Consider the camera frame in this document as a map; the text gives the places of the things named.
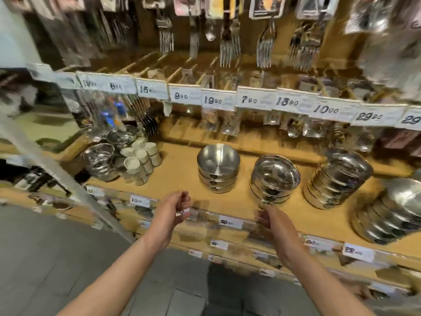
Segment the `white metal bar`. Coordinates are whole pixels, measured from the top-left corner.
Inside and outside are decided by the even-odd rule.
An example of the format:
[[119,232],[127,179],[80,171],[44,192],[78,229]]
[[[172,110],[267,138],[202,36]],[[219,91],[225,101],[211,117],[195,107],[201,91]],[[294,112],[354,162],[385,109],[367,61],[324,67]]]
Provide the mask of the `white metal bar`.
[[32,142],[18,124],[4,113],[0,112],[0,133],[3,134],[19,152],[29,157],[38,166],[42,167],[97,217],[101,218],[112,229],[121,235],[130,244],[135,242],[133,234],[127,231],[97,200],[90,195],[74,178],[68,174],[60,164],[45,155],[42,149]]

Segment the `person's right forearm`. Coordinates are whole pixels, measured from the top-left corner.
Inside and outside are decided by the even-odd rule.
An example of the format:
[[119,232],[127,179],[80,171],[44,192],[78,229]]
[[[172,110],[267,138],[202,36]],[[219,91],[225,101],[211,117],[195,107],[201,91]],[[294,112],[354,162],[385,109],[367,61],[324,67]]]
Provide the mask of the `person's right forearm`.
[[321,316],[376,316],[305,248],[276,249]]

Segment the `row of hanging cutlery packets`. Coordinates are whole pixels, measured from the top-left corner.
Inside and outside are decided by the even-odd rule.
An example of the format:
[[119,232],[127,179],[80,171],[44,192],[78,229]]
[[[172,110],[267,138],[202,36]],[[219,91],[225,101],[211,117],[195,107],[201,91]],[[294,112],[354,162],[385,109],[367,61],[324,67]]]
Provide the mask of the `row of hanging cutlery packets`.
[[177,45],[220,65],[255,52],[258,68],[358,61],[363,75],[421,101],[421,0],[7,0],[37,16],[65,65],[107,51]]

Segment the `stack of small steel bowls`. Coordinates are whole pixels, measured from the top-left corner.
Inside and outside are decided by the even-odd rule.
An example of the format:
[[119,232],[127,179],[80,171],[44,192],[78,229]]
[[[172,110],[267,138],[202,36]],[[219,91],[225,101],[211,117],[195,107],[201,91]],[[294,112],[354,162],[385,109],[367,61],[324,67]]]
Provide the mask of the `stack of small steel bowls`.
[[240,155],[227,144],[209,144],[197,154],[198,177],[215,194],[231,191],[236,184]]

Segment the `stack of flat steel bowls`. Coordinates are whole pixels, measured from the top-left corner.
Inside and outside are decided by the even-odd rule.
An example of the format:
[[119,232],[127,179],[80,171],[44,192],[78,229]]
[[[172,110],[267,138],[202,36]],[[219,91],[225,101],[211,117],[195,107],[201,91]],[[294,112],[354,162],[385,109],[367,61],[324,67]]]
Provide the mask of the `stack of flat steel bowls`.
[[289,200],[300,182],[300,172],[289,159],[266,154],[255,162],[249,186],[259,206],[279,206]]

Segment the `person's right hand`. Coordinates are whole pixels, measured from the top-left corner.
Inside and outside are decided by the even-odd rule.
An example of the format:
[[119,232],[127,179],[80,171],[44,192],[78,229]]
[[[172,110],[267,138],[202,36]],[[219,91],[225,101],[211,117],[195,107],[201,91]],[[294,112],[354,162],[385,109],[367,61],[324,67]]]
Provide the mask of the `person's right hand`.
[[305,249],[291,219],[277,207],[274,207],[274,231],[264,229],[266,237],[274,244],[277,256],[285,266]]

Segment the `stack of wide steel bowls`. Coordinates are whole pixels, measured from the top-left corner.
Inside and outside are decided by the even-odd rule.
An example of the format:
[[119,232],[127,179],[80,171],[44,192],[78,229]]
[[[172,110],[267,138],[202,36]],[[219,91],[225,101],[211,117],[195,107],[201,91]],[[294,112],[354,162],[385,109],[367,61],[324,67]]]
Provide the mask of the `stack of wide steel bowls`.
[[421,232],[421,181],[391,180],[371,203],[350,214],[350,225],[362,239],[378,245]]

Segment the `row of large price labels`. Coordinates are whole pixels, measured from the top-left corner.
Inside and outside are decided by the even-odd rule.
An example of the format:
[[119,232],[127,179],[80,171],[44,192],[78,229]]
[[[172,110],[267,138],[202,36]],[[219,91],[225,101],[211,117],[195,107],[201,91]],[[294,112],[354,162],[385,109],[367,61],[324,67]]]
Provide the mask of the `row of large price labels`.
[[113,95],[142,98],[213,110],[234,111],[236,107],[286,111],[309,117],[346,122],[351,126],[394,127],[421,131],[421,105],[368,104],[286,88],[263,89],[239,86],[236,91],[174,84],[129,74],[53,71],[48,64],[28,63],[34,80],[55,83],[61,89],[101,91]]

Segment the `pile of dark kitchenware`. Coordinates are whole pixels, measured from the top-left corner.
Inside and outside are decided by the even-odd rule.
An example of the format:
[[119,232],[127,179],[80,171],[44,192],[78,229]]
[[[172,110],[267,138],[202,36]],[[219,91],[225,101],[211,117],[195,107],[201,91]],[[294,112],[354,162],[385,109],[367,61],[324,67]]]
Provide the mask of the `pile of dark kitchenware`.
[[88,217],[90,210],[68,199],[70,191],[38,166],[29,168],[0,159],[0,209],[16,205],[37,214]]

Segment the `wooden shelf unit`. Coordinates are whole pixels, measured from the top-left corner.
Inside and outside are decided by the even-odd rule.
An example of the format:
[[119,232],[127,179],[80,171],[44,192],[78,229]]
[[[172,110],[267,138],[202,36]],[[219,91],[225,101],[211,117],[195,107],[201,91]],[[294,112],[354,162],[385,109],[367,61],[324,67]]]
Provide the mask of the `wooden shelf unit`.
[[[238,59],[232,68],[219,67],[216,52],[204,52],[192,59],[187,52],[174,52],[161,55],[152,50],[133,52],[113,50],[107,56],[93,59],[89,66],[72,64],[59,70],[65,72],[98,72],[104,74],[129,74],[145,79],[164,80],[174,84],[193,84],[203,88],[236,91],[239,86],[263,89],[286,88],[331,97],[319,77],[304,78],[306,75],[271,68],[261,71],[251,66],[250,58]],[[86,191],[86,185],[103,189],[132,193],[155,200],[161,200],[173,190],[186,190],[192,198],[192,207],[219,214],[253,220],[260,207],[250,191],[250,176],[257,159],[266,154],[281,155],[289,159],[299,170],[301,182],[285,203],[277,206],[286,212],[295,224],[298,233],[313,235],[344,244],[343,255],[361,260],[378,267],[376,278],[364,278],[339,273],[341,278],[356,282],[371,282],[375,285],[397,287],[405,291],[421,292],[421,232],[408,235],[387,245],[372,244],[362,239],[350,225],[350,214],[371,203],[385,189],[387,183],[397,178],[410,178],[415,167],[408,158],[396,158],[392,150],[379,149],[377,152],[361,155],[373,167],[373,175],[355,191],[343,204],[328,210],[320,210],[309,204],[303,196],[303,187],[319,164],[327,160],[325,154],[306,153],[302,150],[281,150],[275,152],[251,153],[235,148],[229,143],[215,143],[201,140],[201,133],[194,123],[202,118],[203,111],[213,110],[195,105],[176,104],[167,101],[138,97],[136,95],[113,95],[101,91],[61,89],[55,83],[34,80],[30,72],[13,72],[3,78],[0,73],[0,112],[14,120],[26,136],[34,141],[45,155],[57,161]],[[349,87],[338,90],[339,96],[332,98],[359,100]],[[128,117],[118,115],[115,101],[126,105]],[[250,110],[236,107],[234,111]],[[100,111],[113,114],[115,127],[105,125]],[[162,157],[162,164],[155,168],[148,182],[142,186],[125,183],[120,175],[119,162],[123,159],[121,149],[115,149],[112,164],[119,177],[103,182],[92,177],[84,167],[80,156],[91,145],[108,143],[106,134],[112,129],[127,131],[138,139],[155,142]],[[385,147],[403,148],[415,140],[421,132],[390,127],[394,138]],[[12,156],[23,156],[16,147],[0,133],[0,158],[11,160]],[[203,186],[198,177],[197,154],[209,144],[227,144],[240,155],[240,167],[235,187],[224,194],[215,194]],[[113,205],[109,200],[99,200]],[[116,215],[116,207],[108,212],[129,232],[140,236],[146,231],[135,219],[122,219]],[[275,260],[276,265],[254,260],[227,256],[217,247],[208,247],[207,241],[187,243],[176,242],[178,234],[172,239],[171,246],[178,249],[198,250],[219,261],[227,260],[243,266],[252,266],[264,275],[280,274],[293,276],[287,267]]]

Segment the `person's left forearm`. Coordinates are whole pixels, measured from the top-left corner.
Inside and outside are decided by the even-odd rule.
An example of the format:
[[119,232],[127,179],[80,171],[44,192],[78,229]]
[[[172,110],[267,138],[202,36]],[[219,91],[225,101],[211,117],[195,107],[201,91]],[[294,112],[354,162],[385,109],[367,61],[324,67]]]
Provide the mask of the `person's left forearm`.
[[120,316],[171,234],[150,228],[56,316]]

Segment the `row of small utensil packets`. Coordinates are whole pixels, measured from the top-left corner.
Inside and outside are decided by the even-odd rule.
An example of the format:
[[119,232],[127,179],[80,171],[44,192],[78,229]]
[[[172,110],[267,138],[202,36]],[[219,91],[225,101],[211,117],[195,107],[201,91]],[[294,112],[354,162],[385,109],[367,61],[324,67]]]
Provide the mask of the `row of small utensil packets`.
[[200,131],[202,141],[229,143],[246,152],[296,149],[320,155],[334,148],[371,153],[384,131],[291,112],[245,110],[203,111],[194,128]]

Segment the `row of small price labels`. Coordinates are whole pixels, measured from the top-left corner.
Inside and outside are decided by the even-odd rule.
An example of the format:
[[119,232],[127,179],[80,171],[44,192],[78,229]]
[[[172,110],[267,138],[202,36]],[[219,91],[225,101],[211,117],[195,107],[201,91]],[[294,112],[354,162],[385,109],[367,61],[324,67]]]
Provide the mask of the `row of small price labels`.
[[[103,189],[86,185],[88,193],[99,200],[109,200],[116,207],[116,215],[122,219],[137,220],[146,228],[155,214],[159,201],[132,193]],[[223,254],[247,260],[254,256],[266,264],[276,265],[275,258],[269,256],[274,253],[270,241],[264,238],[262,226],[253,220],[243,220],[215,212],[208,212],[198,207],[189,208],[191,212],[187,221],[176,228],[178,244],[204,243],[208,247],[217,247],[218,242]],[[298,233],[299,238],[309,251],[315,255],[326,267],[339,273],[351,274],[364,278],[376,278],[377,266],[365,261],[355,260],[343,255],[344,244],[313,235]]]

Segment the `group of white ceramic cups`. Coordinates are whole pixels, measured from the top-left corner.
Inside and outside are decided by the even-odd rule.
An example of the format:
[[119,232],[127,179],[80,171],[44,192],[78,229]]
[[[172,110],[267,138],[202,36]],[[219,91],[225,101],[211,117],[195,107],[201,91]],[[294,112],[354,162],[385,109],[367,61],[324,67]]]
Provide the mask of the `group of white ceramic cups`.
[[125,183],[145,185],[155,168],[162,164],[161,151],[155,142],[138,139],[131,146],[120,150],[123,159],[116,165]]

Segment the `tall stack of steel bowls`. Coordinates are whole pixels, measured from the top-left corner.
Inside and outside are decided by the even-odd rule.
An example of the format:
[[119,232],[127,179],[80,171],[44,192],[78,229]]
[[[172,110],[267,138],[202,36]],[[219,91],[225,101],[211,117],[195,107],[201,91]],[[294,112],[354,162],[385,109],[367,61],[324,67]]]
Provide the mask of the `tall stack of steel bowls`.
[[320,210],[343,204],[374,173],[371,164],[356,152],[328,148],[326,157],[303,187],[306,201]]

